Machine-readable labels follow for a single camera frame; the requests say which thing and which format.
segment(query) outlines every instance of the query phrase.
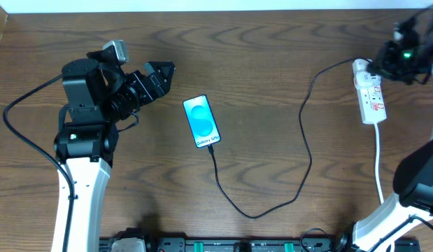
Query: phone screen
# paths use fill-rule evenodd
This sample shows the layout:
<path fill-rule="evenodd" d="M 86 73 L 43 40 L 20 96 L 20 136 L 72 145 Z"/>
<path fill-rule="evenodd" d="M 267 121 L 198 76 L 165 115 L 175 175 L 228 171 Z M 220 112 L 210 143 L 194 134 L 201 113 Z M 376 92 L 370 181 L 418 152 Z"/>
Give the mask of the phone screen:
<path fill-rule="evenodd" d="M 207 96 L 201 95 L 183 102 L 191 133 L 197 148 L 217 143 L 221 140 L 218 126 L 211 113 Z"/>

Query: white cable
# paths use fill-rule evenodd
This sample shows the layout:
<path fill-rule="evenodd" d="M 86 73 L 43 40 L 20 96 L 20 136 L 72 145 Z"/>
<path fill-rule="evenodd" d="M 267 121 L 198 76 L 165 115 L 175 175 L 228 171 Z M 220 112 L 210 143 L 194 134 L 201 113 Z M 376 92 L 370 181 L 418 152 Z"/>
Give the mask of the white cable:
<path fill-rule="evenodd" d="M 375 180 L 376 180 L 376 189 L 378 189 L 379 202 L 384 203 L 383 189 L 381 188 L 381 182 L 379 179 L 379 155 L 381 152 L 381 145 L 379 143 L 379 129 L 378 124 L 375 122 L 373 124 L 375 126 L 375 137 L 376 137 L 376 157 L 375 157 Z M 395 243 L 390 245 L 390 252 L 395 251 Z"/>

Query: charging cable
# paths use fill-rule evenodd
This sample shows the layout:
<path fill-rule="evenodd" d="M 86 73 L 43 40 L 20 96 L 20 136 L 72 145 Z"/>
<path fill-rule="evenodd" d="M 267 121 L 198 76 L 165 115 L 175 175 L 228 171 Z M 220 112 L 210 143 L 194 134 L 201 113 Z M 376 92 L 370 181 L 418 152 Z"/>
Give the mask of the charging cable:
<path fill-rule="evenodd" d="M 308 90 L 308 94 L 306 95 L 306 97 L 305 97 L 305 99 L 303 100 L 303 102 L 301 103 L 301 106 L 300 106 L 300 110 L 299 110 L 299 124 L 300 124 L 300 130 L 301 130 L 301 136 L 303 137 L 303 142 L 305 143 L 305 147 L 306 147 L 306 150 L 308 151 L 308 156 L 309 156 L 309 164 L 308 164 L 308 169 L 306 170 L 306 172 L 305 172 L 305 174 L 304 174 L 304 177 L 303 177 L 303 179 L 301 180 L 301 183 L 300 183 L 300 186 L 299 186 L 299 188 L 297 189 L 297 192 L 295 193 L 295 196 L 291 199 L 291 200 L 289 200 L 289 201 L 287 201 L 287 202 L 284 202 L 284 203 L 282 203 L 282 204 L 279 204 L 279 205 L 277 205 L 277 206 L 274 206 L 274 207 L 272 207 L 271 209 L 269 209 L 269 210 L 267 210 L 267 211 L 265 211 L 264 213 L 261 213 L 261 214 L 259 214 L 259 215 L 257 215 L 257 216 L 250 216 L 250 215 L 248 215 L 248 214 L 245 214 L 244 212 L 242 212 L 242 210 L 240 210 L 240 208 L 238 208 L 236 205 L 235 205 L 235 203 L 233 203 L 233 201 L 231 201 L 230 200 L 230 198 L 229 198 L 229 196 L 227 196 L 227 194 L 224 192 L 224 190 L 222 189 L 222 187 L 221 187 L 221 185 L 220 185 L 220 183 L 219 183 L 219 178 L 218 178 L 218 167 L 217 167 L 217 165 L 216 165 L 216 159 L 215 159 L 215 153 L 214 153 L 214 150 L 213 150 L 213 147 L 212 147 L 212 145 L 209 145 L 208 146 L 208 151 L 209 151 L 209 153 L 210 153 L 210 155 L 211 155 L 211 158 L 213 159 L 213 164 L 214 164 L 214 166 L 215 166 L 215 180 L 216 180 L 216 185 L 218 186 L 218 188 L 219 188 L 219 191 L 221 191 L 221 193 L 222 193 L 222 195 L 224 195 L 224 197 L 226 198 L 226 200 L 242 215 L 242 216 L 244 216 L 244 217 L 246 217 L 246 218 L 249 218 L 249 219 L 258 219 L 258 218 L 261 218 L 261 217 L 263 217 L 263 216 L 265 216 L 265 215 L 267 215 L 267 214 L 269 214 L 269 213 L 271 213 L 272 211 L 275 211 L 275 210 L 277 210 L 277 209 L 279 209 L 279 208 L 282 208 L 282 207 L 285 207 L 285 206 L 287 206 L 287 205 L 289 205 L 289 204 L 291 204 L 291 203 L 293 203 L 293 202 L 295 202 L 296 200 L 297 200 L 297 198 L 299 197 L 299 195 L 300 195 L 300 193 L 301 193 L 301 190 L 302 190 L 302 188 L 303 188 L 303 186 L 304 186 L 304 184 L 305 184 L 305 181 L 306 181 L 306 179 L 308 178 L 308 175 L 309 175 L 309 172 L 310 172 L 310 170 L 311 170 L 311 166 L 312 166 L 312 164 L 313 164 L 313 157 L 312 157 L 312 155 L 311 155 L 311 151 L 310 151 L 310 149 L 309 149 L 309 145 L 308 145 L 308 142 L 306 141 L 306 137 L 305 137 L 305 132 L 304 132 L 304 130 L 303 130 L 303 124 L 302 124 L 302 122 L 301 122 L 301 113 L 302 113 L 302 111 L 303 111 L 303 108 L 305 107 L 305 104 L 306 104 L 306 102 L 309 100 L 309 97 L 311 96 L 311 93 L 312 93 L 312 91 L 313 91 L 313 88 L 314 88 L 314 83 L 315 83 L 315 80 L 317 79 L 317 77 L 320 75 L 320 74 L 323 74 L 323 73 L 325 73 L 326 71 L 329 71 L 330 69 L 333 69 L 334 67 L 338 67 L 338 66 L 340 66 L 340 65 L 342 65 L 342 64 L 345 64 L 345 63 L 347 63 L 347 62 L 356 62 L 357 60 L 363 60 L 363 61 L 365 61 L 365 62 L 369 62 L 369 60 L 368 59 L 364 59 L 364 58 L 360 58 L 360 57 L 356 57 L 356 58 L 352 58 L 352 59 L 346 59 L 346 60 L 344 60 L 344 61 L 341 61 L 341 62 L 339 62 L 339 63 L 336 63 L 336 64 L 334 64 L 334 65 L 332 65 L 332 66 L 329 66 L 329 67 L 327 67 L 326 69 L 323 69 L 322 71 L 320 71 L 320 72 L 318 72 L 315 76 L 314 76 L 314 78 L 313 78 L 313 81 L 311 82 L 311 85 L 309 86 L 309 90 Z M 364 70 L 364 69 L 362 69 L 362 65 L 360 64 L 360 65 L 358 65 L 359 66 L 359 69 L 362 71 L 362 70 Z"/>

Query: black cable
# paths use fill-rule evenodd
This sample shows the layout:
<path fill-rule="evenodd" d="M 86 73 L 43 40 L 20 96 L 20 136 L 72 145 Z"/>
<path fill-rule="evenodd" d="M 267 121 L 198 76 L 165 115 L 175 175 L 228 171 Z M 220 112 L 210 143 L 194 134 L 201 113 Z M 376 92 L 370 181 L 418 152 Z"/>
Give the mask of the black cable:
<path fill-rule="evenodd" d="M 131 115 L 135 117 L 135 122 L 131 123 L 130 125 L 128 125 L 124 129 L 119 129 L 118 132 L 123 132 L 125 130 L 128 130 L 128 129 L 132 128 L 133 126 L 137 126 L 138 125 L 138 123 L 139 123 L 139 115 L 137 115 L 137 113 L 135 113 L 135 112 L 131 112 Z"/>
<path fill-rule="evenodd" d="M 233 207 L 234 207 L 234 208 L 235 208 L 235 209 L 236 209 L 236 210 L 237 210 L 237 211 L 238 211 L 242 216 L 244 216 L 244 217 L 246 217 L 246 218 L 249 218 L 249 219 L 258 219 L 258 218 L 261 218 L 261 217 L 263 217 L 263 216 L 265 216 L 265 215 L 271 213 L 272 211 L 275 211 L 275 210 L 277 210 L 277 209 L 279 209 L 279 208 L 285 207 L 285 206 L 287 206 L 287 205 L 289 205 L 289 204 L 291 204 L 291 203 L 293 203 L 293 202 L 295 202 L 295 201 L 297 200 L 297 198 L 298 198 L 299 195 L 300 195 L 301 189 L 303 188 L 303 186 L 304 186 L 304 184 L 305 184 L 306 178 L 308 178 L 309 172 L 310 172 L 310 170 L 311 170 L 311 166 L 312 166 L 312 164 L 313 164 L 313 157 L 311 156 L 311 151 L 310 151 L 310 149 L 309 149 L 308 142 L 306 141 L 305 132 L 304 132 L 304 130 L 303 130 L 303 125 L 302 125 L 302 123 L 301 123 L 301 112 L 303 111 L 303 108 L 305 107 L 306 102 L 308 101 L 309 97 L 311 96 L 311 92 L 313 91 L 313 87 L 314 87 L 315 80 L 317 79 L 317 77 L 318 77 L 320 74 L 323 74 L 323 73 L 325 73 L 326 71 L 328 71 L 328 70 L 330 70 L 330 69 L 332 69 L 332 68 L 334 68 L 334 67 L 337 67 L 337 66 L 342 65 L 342 64 L 347 63 L 347 62 L 351 62 L 351 61 L 359 60 L 359 59 L 361 59 L 361 60 L 366 60 L 366 61 L 370 62 L 368 59 L 361 58 L 361 57 L 351 58 L 351 59 L 347 59 L 347 60 L 344 60 L 344 61 L 342 61 L 342 62 L 339 62 L 339 63 L 337 63 L 337 64 L 334 64 L 334 65 L 332 65 L 332 66 L 330 66 L 330 67 L 328 67 L 328 68 L 326 68 L 326 69 L 323 69 L 322 71 L 318 72 L 318 73 L 314 76 L 314 79 L 313 79 L 313 81 L 312 81 L 312 83 L 311 83 L 311 86 L 309 87 L 308 95 L 306 96 L 305 100 L 304 100 L 303 103 L 301 104 L 301 106 L 300 106 L 300 111 L 299 111 L 299 124 L 300 124 L 300 130 L 301 130 L 301 135 L 303 136 L 303 141 L 304 141 L 304 143 L 305 143 L 306 150 L 308 151 L 308 156 L 309 156 L 309 165 L 308 165 L 308 169 L 306 170 L 306 173 L 305 173 L 303 179 L 301 180 L 301 183 L 300 183 L 299 189 L 297 190 L 297 193 L 295 194 L 294 198 L 291 199 L 290 201 L 285 202 L 285 203 L 282 203 L 282 204 L 279 204 L 278 206 L 272 207 L 271 209 L 269 209 L 269 210 L 265 211 L 264 213 L 261 213 L 261 214 L 259 214 L 259 215 L 257 215 L 257 216 L 250 216 L 250 215 L 245 214 L 244 212 L 242 212 L 242 210 L 240 210 L 240 208 L 238 208 L 238 207 L 235 205 L 235 203 L 233 203 L 233 201 L 230 200 L 229 196 L 227 196 L 227 194 L 225 194 L 224 190 L 221 188 L 221 185 L 220 185 L 220 183 L 219 183 L 219 178 L 218 178 L 218 168 L 217 168 L 217 166 L 216 166 L 216 159 L 215 159 L 214 150 L 213 150 L 212 145 L 209 145 L 209 146 L 208 146 L 208 151 L 209 151 L 211 157 L 213 158 L 213 164 L 215 165 L 215 179 L 216 179 L 216 185 L 218 186 L 219 190 L 220 190 L 221 193 L 224 195 L 224 197 L 227 199 L 227 201 L 228 201 L 228 202 L 229 202 L 229 203 L 230 203 L 230 204 L 231 204 L 231 205 L 232 205 L 232 206 L 233 206 Z"/>
<path fill-rule="evenodd" d="M 65 234 L 64 234 L 64 243 L 62 246 L 62 251 L 67 251 L 67 246 L 69 245 L 69 235 L 70 235 L 70 225 L 71 225 L 71 215 L 73 213 L 73 201 L 75 199 L 75 189 L 73 186 L 73 183 L 70 180 L 69 175 L 62 169 L 61 165 L 46 151 L 44 151 L 41 147 L 33 143 L 31 140 L 29 140 L 27 137 L 23 136 L 21 133 L 19 133 L 8 121 L 8 112 L 11 108 L 14 107 L 14 105 L 18 104 L 19 102 L 23 101 L 30 95 L 34 94 L 35 92 L 38 92 L 39 90 L 47 87 L 48 85 L 58 81 L 60 78 L 62 78 L 62 74 L 53 78 L 52 80 L 49 80 L 47 83 L 44 83 L 32 91 L 28 92 L 27 94 L 24 94 L 20 98 L 16 99 L 15 101 L 11 102 L 7 107 L 3 110 L 3 121 L 5 122 L 5 125 L 8 127 L 8 129 L 14 133 L 18 138 L 20 138 L 22 141 L 24 141 L 29 146 L 33 147 L 36 151 L 38 151 L 42 156 L 46 157 L 51 163 L 54 164 L 54 166 L 57 168 L 57 170 L 62 174 L 62 176 L 67 181 L 67 184 L 69 185 L 69 210 L 67 212 L 67 222 L 65 226 Z"/>
<path fill-rule="evenodd" d="M 428 228 L 430 228 L 433 231 L 433 225 L 431 223 L 428 223 L 425 219 L 423 219 L 421 217 L 418 217 L 418 216 L 409 216 L 409 218 L 407 218 L 407 220 L 405 220 L 403 223 L 401 223 L 400 225 L 398 225 L 398 227 L 396 227 L 394 230 L 392 230 L 392 232 L 388 233 L 386 236 L 384 236 L 383 238 L 379 239 L 379 241 L 373 247 L 371 247 L 371 249 L 369 250 L 369 252 L 374 252 L 382 243 L 384 243 L 385 241 L 387 241 L 389 238 L 391 238 L 391 236 L 393 236 L 394 234 L 396 234 L 398 231 L 400 231 L 406 225 L 408 225 L 409 223 L 412 223 L 413 220 L 419 220 L 419 221 L 421 221 L 423 224 L 425 224 Z"/>
<path fill-rule="evenodd" d="M 428 228 L 430 228 L 433 231 L 433 225 L 431 223 L 428 223 L 425 219 L 420 218 L 418 216 L 412 216 L 412 219 L 421 221 L 423 224 L 425 224 Z"/>
<path fill-rule="evenodd" d="M 323 231 L 323 229 L 322 228 L 318 228 L 318 227 L 314 227 L 314 228 L 311 228 L 311 229 L 308 229 L 301 237 L 300 237 L 300 246 L 306 251 L 306 252 L 310 252 L 307 248 L 306 248 L 306 246 L 304 246 L 303 245 L 303 238 L 306 236 L 306 235 L 308 235 L 310 232 L 313 232 L 313 231 L 321 231 L 322 233 L 324 233 L 325 234 L 325 236 L 329 239 L 329 240 L 331 240 L 331 238 L 329 238 L 329 235 L 325 232 L 325 231 Z M 330 244 L 329 244 L 329 249 L 327 249 L 326 251 L 322 251 L 322 252 L 329 252 L 329 251 L 331 251 L 332 250 L 332 245 L 333 245 L 333 243 L 332 242 L 330 242 Z"/>

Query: white wall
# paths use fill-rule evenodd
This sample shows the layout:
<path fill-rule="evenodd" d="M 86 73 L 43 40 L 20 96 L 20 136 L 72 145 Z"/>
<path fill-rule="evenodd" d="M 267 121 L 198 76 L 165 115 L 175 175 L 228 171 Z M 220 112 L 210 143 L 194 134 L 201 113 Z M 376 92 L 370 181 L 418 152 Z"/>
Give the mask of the white wall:
<path fill-rule="evenodd" d="M 433 0 L 0 0 L 7 13 L 424 8 Z"/>

